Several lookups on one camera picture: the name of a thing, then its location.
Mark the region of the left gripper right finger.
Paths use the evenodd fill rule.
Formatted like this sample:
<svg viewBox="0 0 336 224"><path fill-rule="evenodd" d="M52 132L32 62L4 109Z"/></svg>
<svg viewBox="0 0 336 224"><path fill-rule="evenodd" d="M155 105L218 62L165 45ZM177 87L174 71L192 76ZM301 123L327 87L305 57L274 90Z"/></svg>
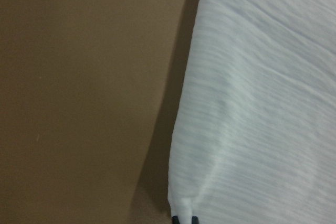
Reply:
<svg viewBox="0 0 336 224"><path fill-rule="evenodd" d="M199 219L197 216L192 217L192 224L199 224Z"/></svg>

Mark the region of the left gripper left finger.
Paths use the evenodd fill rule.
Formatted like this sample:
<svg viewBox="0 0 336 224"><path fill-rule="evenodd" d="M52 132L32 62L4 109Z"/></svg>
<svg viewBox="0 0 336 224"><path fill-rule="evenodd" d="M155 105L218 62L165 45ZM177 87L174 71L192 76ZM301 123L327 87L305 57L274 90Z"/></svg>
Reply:
<svg viewBox="0 0 336 224"><path fill-rule="evenodd" d="M172 224L180 224L179 217L178 216L173 216L172 217Z"/></svg>

